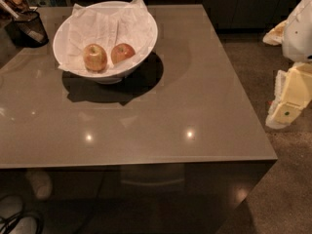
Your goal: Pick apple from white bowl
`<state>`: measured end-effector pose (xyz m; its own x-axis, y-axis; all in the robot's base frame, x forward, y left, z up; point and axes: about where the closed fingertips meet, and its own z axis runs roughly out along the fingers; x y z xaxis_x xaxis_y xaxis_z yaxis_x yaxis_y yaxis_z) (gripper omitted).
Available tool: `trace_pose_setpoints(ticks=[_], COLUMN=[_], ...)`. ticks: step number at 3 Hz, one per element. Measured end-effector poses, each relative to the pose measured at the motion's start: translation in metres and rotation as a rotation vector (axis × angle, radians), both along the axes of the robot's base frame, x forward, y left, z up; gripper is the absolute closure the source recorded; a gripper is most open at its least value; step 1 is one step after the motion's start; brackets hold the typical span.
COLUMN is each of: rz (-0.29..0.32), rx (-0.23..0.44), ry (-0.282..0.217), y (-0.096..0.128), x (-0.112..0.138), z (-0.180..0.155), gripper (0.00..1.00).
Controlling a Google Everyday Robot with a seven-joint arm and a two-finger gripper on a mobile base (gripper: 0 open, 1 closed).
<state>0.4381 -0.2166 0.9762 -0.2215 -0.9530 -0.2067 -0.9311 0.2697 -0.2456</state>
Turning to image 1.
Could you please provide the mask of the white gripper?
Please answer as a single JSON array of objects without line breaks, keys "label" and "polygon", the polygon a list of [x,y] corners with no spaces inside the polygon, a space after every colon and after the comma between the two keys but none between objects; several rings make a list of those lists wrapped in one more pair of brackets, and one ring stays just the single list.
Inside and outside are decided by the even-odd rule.
[{"label": "white gripper", "polygon": [[279,70],[275,80],[275,99],[266,118],[266,126],[289,126],[312,101],[312,0],[301,0],[287,20],[281,21],[262,41],[278,46],[283,55],[295,62],[288,71]]}]

